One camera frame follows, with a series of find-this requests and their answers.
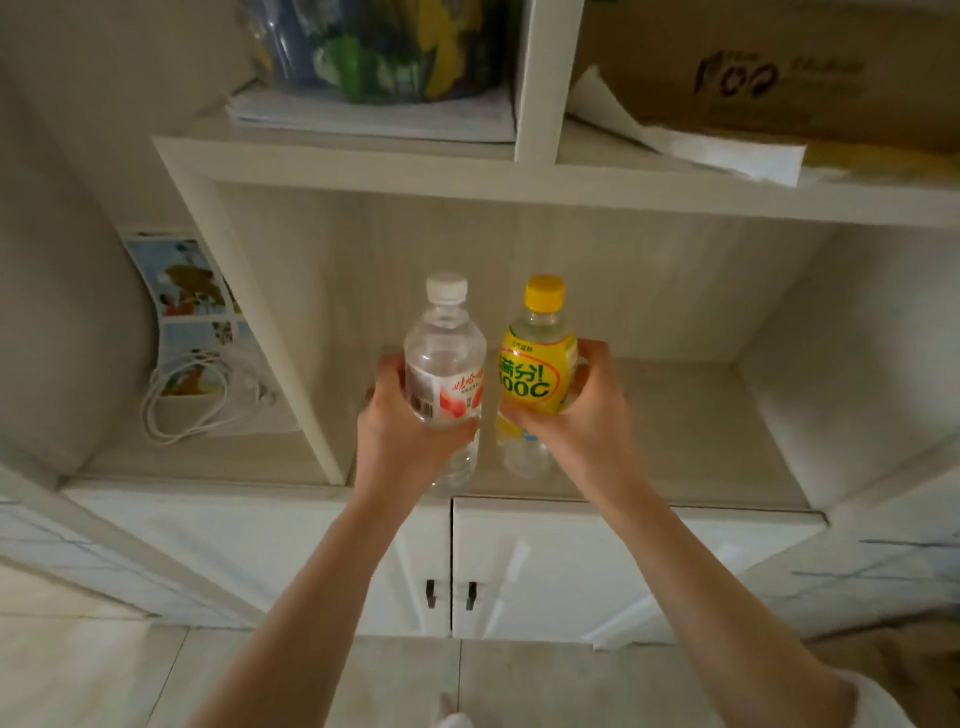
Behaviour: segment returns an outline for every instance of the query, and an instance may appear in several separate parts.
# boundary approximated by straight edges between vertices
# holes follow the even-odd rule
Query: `hand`
[[[431,427],[414,414],[400,382],[401,355],[380,361],[376,386],[357,420],[355,497],[376,505],[396,505],[406,518],[443,471],[454,452],[465,448],[480,426],[471,418],[451,429]]]
[[[504,400],[500,411],[537,435],[570,479],[601,513],[624,508],[645,478],[634,446],[630,405],[620,391],[610,345],[580,340],[581,366],[571,385],[580,397],[565,412],[547,415]]]

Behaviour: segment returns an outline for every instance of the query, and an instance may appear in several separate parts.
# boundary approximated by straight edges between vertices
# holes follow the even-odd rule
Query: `plastic bottle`
[[[451,427],[480,417],[487,339],[463,308],[467,279],[438,273],[427,279],[430,307],[407,334],[407,400],[414,412],[436,427]],[[480,432],[457,452],[435,487],[462,487],[477,467]]]
[[[539,412],[561,411],[577,366],[577,337],[564,320],[566,284],[556,276],[527,281],[526,309],[500,346],[499,378],[504,400],[512,398]],[[496,440],[511,473],[538,477],[553,465],[546,446],[497,412]]]

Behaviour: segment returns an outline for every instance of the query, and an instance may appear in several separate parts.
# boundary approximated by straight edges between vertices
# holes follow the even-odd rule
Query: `forearm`
[[[604,514],[733,726],[847,728],[856,691],[819,663],[639,476]]]
[[[190,723],[322,726],[367,591],[406,513],[352,501]]]

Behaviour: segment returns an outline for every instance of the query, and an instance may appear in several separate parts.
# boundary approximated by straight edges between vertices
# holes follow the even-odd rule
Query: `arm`
[[[733,726],[847,728],[857,692],[814,658],[694,536],[643,475],[610,348],[582,340],[579,399],[503,412],[547,445],[623,539],[713,706]]]
[[[403,398],[402,367],[399,357],[381,363],[360,416],[347,508],[193,715],[191,728],[324,725],[373,572],[478,425],[440,431],[421,422]]]

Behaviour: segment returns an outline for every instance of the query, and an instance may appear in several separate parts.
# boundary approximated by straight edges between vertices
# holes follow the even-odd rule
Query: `yellow bottle cap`
[[[527,308],[535,313],[556,313],[564,307],[566,283],[556,276],[533,276],[527,280]]]

